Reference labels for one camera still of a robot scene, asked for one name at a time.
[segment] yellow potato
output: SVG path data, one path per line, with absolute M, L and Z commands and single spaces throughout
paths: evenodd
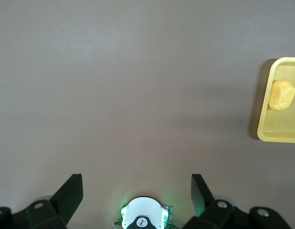
M 272 110 L 281 111 L 290 107 L 295 95 L 295 87 L 288 80 L 273 83 L 268 104 Z

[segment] tray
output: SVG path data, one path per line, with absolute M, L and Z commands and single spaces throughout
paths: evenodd
M 295 143 L 295 96 L 289 108 L 274 111 L 268 105 L 272 84 L 276 80 L 289 80 L 295 86 L 295 57 L 283 57 L 275 61 L 267 81 L 258 137 L 266 142 Z

